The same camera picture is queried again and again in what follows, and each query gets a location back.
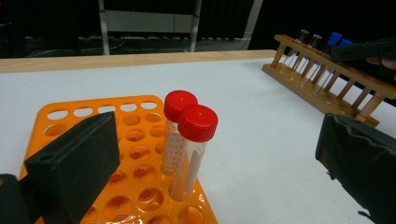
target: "wooden rack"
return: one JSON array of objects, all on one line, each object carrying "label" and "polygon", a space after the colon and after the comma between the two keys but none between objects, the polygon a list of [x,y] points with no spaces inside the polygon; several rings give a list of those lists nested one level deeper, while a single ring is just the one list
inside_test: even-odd
[{"label": "wooden rack", "polygon": [[[265,64],[262,67],[262,71],[299,95],[322,113],[334,113],[352,117],[376,127],[379,121],[373,119],[370,115],[386,98],[391,100],[396,98],[396,87],[390,84],[365,74],[354,67],[333,63],[329,55],[316,49],[311,49],[306,44],[296,42],[295,39],[287,35],[275,35],[275,40],[280,43],[276,56],[272,63]],[[301,82],[304,76],[306,76],[307,69],[301,74],[298,73],[297,76],[293,76],[293,79],[290,78],[292,71],[290,67],[286,67],[286,69],[281,72],[283,63],[279,61],[282,56],[284,56],[284,51],[287,47],[299,52],[299,58],[297,60],[304,56],[308,58],[309,61],[307,61],[306,67],[312,67],[315,63],[320,66],[318,72],[313,74],[304,86],[301,86]],[[326,68],[331,68],[331,70],[333,70],[332,77],[319,94],[313,94],[315,85],[318,82],[318,76]],[[346,79],[347,83],[340,93],[335,95],[331,92],[331,88],[341,75],[348,77]],[[355,102],[350,104],[343,98],[356,83],[361,84],[363,88]],[[372,92],[374,94],[372,94],[371,99],[363,105],[361,109],[358,109],[363,100]]]}]

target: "white tabletop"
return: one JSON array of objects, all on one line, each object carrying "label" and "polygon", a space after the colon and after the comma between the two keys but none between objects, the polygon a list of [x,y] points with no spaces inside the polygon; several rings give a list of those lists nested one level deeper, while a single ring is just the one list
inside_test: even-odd
[{"label": "white tabletop", "polygon": [[[219,116],[198,178],[219,223],[372,223],[315,159],[323,114],[262,71],[272,59],[0,75],[0,174],[19,175],[37,111],[86,99],[194,93]],[[396,137],[394,107],[372,115]]]}]

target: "test tube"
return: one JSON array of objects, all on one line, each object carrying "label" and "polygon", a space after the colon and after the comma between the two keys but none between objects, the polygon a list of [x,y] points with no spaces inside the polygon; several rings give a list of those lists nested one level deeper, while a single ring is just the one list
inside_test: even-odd
[{"label": "test tube", "polygon": [[[294,40],[295,43],[304,43],[306,37],[309,35],[309,32],[306,30],[301,30],[297,38]],[[280,67],[280,72],[285,73],[286,67],[290,67],[291,62],[293,61],[294,56],[298,53],[295,49],[290,49],[288,55],[283,61],[282,66]]]},{"label": "test tube", "polygon": [[172,175],[176,169],[177,153],[180,143],[180,133],[177,130],[181,111],[187,105],[197,105],[198,100],[188,91],[171,91],[163,103],[163,113],[166,116],[165,147],[161,170],[166,175]]},{"label": "test tube", "polygon": [[215,135],[218,122],[216,113],[207,106],[188,105],[183,109],[178,122],[180,153],[169,188],[174,200],[184,202],[190,198],[207,143]]},{"label": "test tube", "polygon": [[[343,39],[343,40],[341,41],[339,47],[346,47],[346,46],[350,46],[350,45],[352,45],[352,44],[353,44],[352,41],[347,40],[347,39]],[[327,83],[329,82],[330,78],[332,77],[332,73],[333,73],[333,72],[334,72],[334,69],[333,69],[333,68],[326,67],[326,69],[323,71],[323,73],[320,74],[320,77],[319,77],[319,79],[318,79],[317,83],[315,84],[315,87],[314,87],[314,89],[313,89],[313,91],[312,91],[312,93],[313,93],[314,95],[319,95],[320,91],[321,91],[324,87],[326,87]]]},{"label": "test tube", "polygon": [[[332,34],[329,37],[329,40],[326,42],[326,45],[322,49],[321,53],[322,54],[330,54],[330,49],[332,47],[336,46],[338,44],[338,42],[341,40],[342,37],[343,37],[342,35],[340,35],[340,34],[338,34],[336,32],[332,32]],[[315,64],[316,64],[317,67],[316,67],[316,69],[314,70],[314,72],[312,74],[310,73],[310,70],[311,70],[312,66],[305,68],[305,70],[303,72],[304,77],[303,77],[303,80],[301,82],[301,86],[302,87],[305,86],[305,84],[308,82],[308,80],[310,80],[311,77],[314,77],[315,74],[320,69],[321,63],[315,62]]]},{"label": "test tube", "polygon": [[[322,39],[322,37],[320,35],[312,36],[311,41],[309,41],[308,47],[310,49],[316,48],[321,39]],[[300,62],[303,59],[307,62],[309,60],[309,57],[308,56],[304,56],[302,54],[299,55],[299,57],[297,58],[294,66],[292,68],[290,79],[295,79],[297,77],[297,74],[299,74],[298,68],[299,68]]]}]

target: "human hand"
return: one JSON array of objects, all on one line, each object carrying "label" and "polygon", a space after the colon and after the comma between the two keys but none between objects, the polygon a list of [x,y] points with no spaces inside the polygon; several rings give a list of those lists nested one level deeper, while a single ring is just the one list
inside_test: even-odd
[{"label": "human hand", "polygon": [[367,63],[383,64],[388,69],[396,70],[396,60],[391,58],[366,58]]}]

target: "red cap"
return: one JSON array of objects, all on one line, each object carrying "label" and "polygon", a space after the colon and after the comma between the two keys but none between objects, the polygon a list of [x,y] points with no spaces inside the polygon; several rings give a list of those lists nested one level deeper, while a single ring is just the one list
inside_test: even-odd
[{"label": "red cap", "polygon": [[204,105],[188,105],[181,112],[177,129],[192,142],[207,142],[215,135],[218,126],[216,113]]},{"label": "red cap", "polygon": [[178,122],[181,110],[186,105],[197,105],[197,98],[188,91],[171,91],[169,92],[164,101],[163,113],[166,118]]}]

